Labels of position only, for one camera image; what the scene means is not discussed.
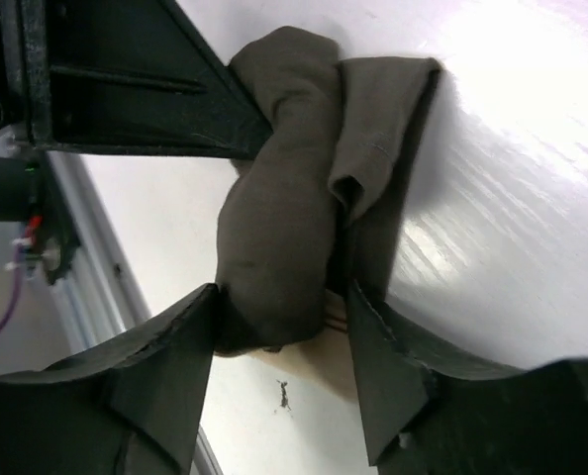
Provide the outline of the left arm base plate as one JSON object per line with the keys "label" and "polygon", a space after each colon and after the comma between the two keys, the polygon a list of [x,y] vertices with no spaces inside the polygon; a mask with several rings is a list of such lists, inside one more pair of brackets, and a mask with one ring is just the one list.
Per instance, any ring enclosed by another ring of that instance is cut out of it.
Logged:
{"label": "left arm base plate", "polygon": [[41,217],[41,223],[35,231],[36,248],[46,279],[49,285],[53,285],[70,271],[81,242],[49,159],[42,157],[36,162],[36,166],[35,215]]}

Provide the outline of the dark grey underwear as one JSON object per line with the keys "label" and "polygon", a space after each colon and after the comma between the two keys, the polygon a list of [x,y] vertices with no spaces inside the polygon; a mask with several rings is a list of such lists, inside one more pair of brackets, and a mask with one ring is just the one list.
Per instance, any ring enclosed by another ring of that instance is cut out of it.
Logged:
{"label": "dark grey underwear", "polygon": [[231,66],[273,133],[239,167],[218,218],[216,353],[228,357],[323,329],[339,233],[389,187],[441,71],[431,57],[345,59],[334,40],[291,26]]}

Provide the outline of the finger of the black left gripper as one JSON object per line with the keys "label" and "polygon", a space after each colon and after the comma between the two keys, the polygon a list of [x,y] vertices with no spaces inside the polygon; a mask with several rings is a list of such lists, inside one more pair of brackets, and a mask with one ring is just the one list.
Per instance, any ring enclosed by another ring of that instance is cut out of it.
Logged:
{"label": "finger of the black left gripper", "polygon": [[174,1],[0,1],[8,110],[39,149],[251,159],[271,128]]}

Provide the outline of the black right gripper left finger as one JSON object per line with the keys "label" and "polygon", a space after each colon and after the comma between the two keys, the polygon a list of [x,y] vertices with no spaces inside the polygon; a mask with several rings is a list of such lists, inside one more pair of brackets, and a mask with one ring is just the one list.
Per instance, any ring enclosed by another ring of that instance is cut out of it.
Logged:
{"label": "black right gripper left finger", "polygon": [[214,352],[206,284],[41,371],[0,376],[0,474],[187,474]]}

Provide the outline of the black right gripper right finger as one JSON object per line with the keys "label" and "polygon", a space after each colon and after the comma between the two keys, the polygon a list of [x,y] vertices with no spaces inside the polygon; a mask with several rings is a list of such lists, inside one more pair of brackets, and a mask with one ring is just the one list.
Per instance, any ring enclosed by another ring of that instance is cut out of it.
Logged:
{"label": "black right gripper right finger", "polygon": [[380,474],[588,474],[588,359],[522,371],[476,357],[352,285],[347,327]]}

